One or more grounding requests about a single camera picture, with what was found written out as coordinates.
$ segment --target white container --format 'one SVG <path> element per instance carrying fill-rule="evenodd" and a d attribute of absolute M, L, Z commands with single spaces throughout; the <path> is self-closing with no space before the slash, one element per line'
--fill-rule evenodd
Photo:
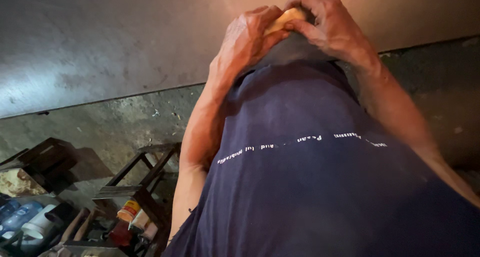
<path fill-rule="evenodd" d="M 27 236 L 31 236 L 36 239 L 43 239 L 52 230 L 54 223 L 45 218 L 45 213 L 54 209 L 56 205 L 47 205 L 42 211 L 40 211 L 33 219 L 25 223 L 21 230 Z"/>

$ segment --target person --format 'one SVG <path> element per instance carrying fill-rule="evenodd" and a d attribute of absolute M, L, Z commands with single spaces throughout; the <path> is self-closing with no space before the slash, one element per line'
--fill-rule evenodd
<path fill-rule="evenodd" d="M 227 28 L 183 137 L 163 256 L 473 256 L 480 201 L 340 0 L 289 0 Z M 246 72 L 292 31 L 350 63 Z"/>

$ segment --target knuckle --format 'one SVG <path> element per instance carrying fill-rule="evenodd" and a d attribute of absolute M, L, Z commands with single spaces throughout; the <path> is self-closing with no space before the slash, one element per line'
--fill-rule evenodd
<path fill-rule="evenodd" d="M 323 2 L 326 10 L 334 10 L 342 5 L 341 0 L 325 0 Z"/>

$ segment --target t-shirt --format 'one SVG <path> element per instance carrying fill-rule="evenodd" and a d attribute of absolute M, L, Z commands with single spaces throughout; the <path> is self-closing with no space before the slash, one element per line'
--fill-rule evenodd
<path fill-rule="evenodd" d="M 226 104 L 198 206 L 163 256 L 480 255 L 479 210 L 372 119 L 333 65 L 262 68 Z"/>

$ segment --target blue plastic bottle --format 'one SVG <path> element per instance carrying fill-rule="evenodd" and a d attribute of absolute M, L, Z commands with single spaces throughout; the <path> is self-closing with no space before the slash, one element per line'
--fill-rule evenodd
<path fill-rule="evenodd" d="M 10 200 L 8 203 L 0 207 L 0 223 L 3 222 L 5 218 L 12 215 L 19 207 L 20 203 L 15 199 Z"/>
<path fill-rule="evenodd" d="M 24 223 L 27 223 L 43 209 L 38 202 L 32 201 L 22 205 L 10 217 L 6 218 L 0 225 L 0 235 L 9 231 L 19 230 Z"/>

